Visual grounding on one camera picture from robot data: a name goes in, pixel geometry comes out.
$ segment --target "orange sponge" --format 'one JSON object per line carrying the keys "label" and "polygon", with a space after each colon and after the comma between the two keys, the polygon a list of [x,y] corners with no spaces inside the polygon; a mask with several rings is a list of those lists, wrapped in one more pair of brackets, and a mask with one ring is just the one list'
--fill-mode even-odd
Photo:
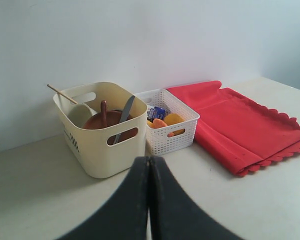
{"label": "orange sponge", "polygon": [[[162,121],[161,119],[155,118],[153,120],[152,126],[153,126],[154,129],[159,129],[159,128],[167,127],[168,125],[164,121]],[[169,132],[168,133],[168,138],[171,138],[174,135],[175,134],[173,132]]]}

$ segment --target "cream plastic basket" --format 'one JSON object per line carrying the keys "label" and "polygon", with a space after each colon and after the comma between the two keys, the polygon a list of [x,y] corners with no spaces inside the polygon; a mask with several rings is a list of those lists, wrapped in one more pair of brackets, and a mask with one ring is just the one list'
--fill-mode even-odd
{"label": "cream plastic basket", "polygon": [[[132,94],[112,82],[97,82],[65,89],[62,93],[71,98],[95,93],[95,99],[85,102],[100,112],[100,102],[106,100],[109,110],[122,110]],[[58,116],[64,126],[65,141],[76,156],[85,172],[91,177],[103,179],[131,167],[136,157],[145,155],[147,105],[135,98],[130,111],[133,119],[104,129],[87,130],[75,126],[67,117],[75,106],[59,94],[53,100]],[[137,128],[137,135],[108,145],[111,136]]]}
{"label": "cream plastic basket", "polygon": [[[179,114],[184,122],[153,129],[146,126],[146,146],[151,155],[159,156],[190,146],[195,137],[198,113],[165,89],[156,89],[135,94],[144,103],[163,108],[168,114]],[[185,132],[173,137],[168,133],[184,129]]]}

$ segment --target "white table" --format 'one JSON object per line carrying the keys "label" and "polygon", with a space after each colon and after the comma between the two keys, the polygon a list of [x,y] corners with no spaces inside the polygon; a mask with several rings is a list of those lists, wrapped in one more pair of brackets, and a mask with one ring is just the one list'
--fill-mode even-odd
{"label": "white table", "polygon": [[[300,124],[300,90],[266,78],[231,88]],[[192,199],[234,233],[300,240],[300,155],[243,178],[197,144],[163,157]],[[87,176],[62,136],[0,153],[0,240],[59,237],[98,209],[127,172],[105,180]]]}

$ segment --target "red cloth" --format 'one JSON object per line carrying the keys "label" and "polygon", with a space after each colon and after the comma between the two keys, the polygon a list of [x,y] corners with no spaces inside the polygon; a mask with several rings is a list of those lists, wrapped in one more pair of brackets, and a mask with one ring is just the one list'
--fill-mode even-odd
{"label": "red cloth", "polygon": [[209,81],[167,90],[200,114],[195,140],[231,173],[245,176],[300,153],[296,118],[220,87]]}

